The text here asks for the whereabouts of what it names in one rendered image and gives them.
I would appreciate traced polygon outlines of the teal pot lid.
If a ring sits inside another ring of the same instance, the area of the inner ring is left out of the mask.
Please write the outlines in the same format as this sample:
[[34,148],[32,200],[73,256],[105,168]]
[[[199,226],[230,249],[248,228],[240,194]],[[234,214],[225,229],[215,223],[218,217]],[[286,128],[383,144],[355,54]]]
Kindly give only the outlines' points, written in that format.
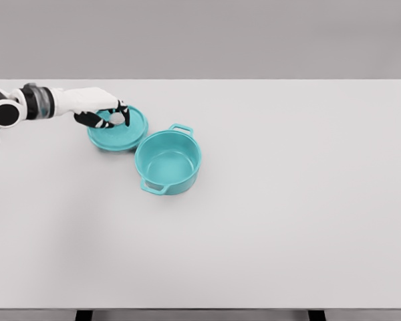
[[130,106],[130,125],[117,124],[113,128],[88,128],[88,137],[98,148],[111,152],[133,150],[148,133],[148,121],[141,111]]

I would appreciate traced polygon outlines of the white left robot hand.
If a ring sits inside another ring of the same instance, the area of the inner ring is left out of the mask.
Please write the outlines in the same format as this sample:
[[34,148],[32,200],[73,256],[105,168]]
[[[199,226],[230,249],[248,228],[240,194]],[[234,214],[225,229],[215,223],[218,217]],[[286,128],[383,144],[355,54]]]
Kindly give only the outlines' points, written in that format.
[[122,100],[109,92],[98,88],[79,88],[67,90],[70,98],[69,106],[74,113],[74,119],[79,124],[89,128],[113,128],[115,125],[97,114],[98,111],[120,113],[124,117],[124,124],[130,125],[130,109]]

